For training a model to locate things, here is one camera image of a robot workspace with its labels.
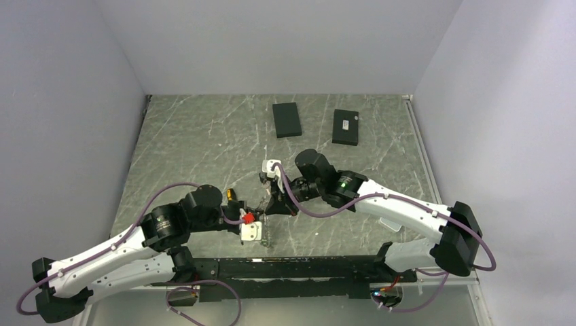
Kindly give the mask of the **numbered metal key ring disc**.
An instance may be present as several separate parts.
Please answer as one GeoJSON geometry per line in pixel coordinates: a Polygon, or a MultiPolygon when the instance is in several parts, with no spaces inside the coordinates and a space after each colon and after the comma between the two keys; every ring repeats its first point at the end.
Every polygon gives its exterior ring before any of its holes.
{"type": "MultiPolygon", "coordinates": [[[[260,208],[263,208],[264,210],[266,210],[266,207],[268,205],[268,201],[269,201],[268,197],[263,196],[257,207],[260,207],[260,208]]],[[[262,240],[260,241],[260,244],[261,244],[261,246],[263,246],[267,249],[271,249],[272,248],[272,237],[271,237],[271,231],[270,231],[269,218],[266,215],[265,217],[259,217],[259,220],[264,225],[264,235],[263,235],[262,240]]]]}

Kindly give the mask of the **black head key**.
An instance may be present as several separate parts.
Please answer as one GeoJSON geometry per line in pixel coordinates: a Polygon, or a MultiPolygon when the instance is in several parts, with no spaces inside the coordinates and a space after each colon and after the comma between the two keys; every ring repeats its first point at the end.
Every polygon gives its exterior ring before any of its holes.
{"type": "Polygon", "coordinates": [[[269,183],[270,183],[270,178],[268,177],[268,174],[267,174],[267,173],[265,173],[265,172],[260,172],[260,173],[258,174],[258,176],[259,176],[259,181],[260,181],[260,183],[261,183],[264,187],[266,187],[266,186],[269,185],[269,183]]]}

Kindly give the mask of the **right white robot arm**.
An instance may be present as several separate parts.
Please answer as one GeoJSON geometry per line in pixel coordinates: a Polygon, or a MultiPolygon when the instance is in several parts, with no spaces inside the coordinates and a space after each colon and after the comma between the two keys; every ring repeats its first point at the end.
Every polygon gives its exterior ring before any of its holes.
{"type": "Polygon", "coordinates": [[[471,207],[418,200],[393,191],[365,175],[338,170],[314,149],[299,153],[295,165],[300,177],[290,180],[278,160],[265,160],[259,176],[270,185],[267,215],[327,218],[348,210],[367,213],[419,233],[419,240],[386,242],[376,255],[374,272],[390,282],[400,273],[437,266],[456,276],[469,276],[475,258],[485,247],[471,207]]]}

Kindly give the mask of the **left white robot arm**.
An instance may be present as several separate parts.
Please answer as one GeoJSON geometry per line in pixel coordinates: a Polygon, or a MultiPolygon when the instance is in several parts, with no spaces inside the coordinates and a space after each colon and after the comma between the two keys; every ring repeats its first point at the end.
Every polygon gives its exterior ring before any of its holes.
{"type": "Polygon", "coordinates": [[[140,285],[186,285],[210,279],[209,267],[195,262],[186,247],[191,234],[227,231],[241,235],[262,226],[264,211],[212,185],[195,185],[177,202],[147,204],[137,221],[117,236],[61,260],[33,262],[39,293],[36,314],[59,323],[83,312],[108,295],[140,285]]]}

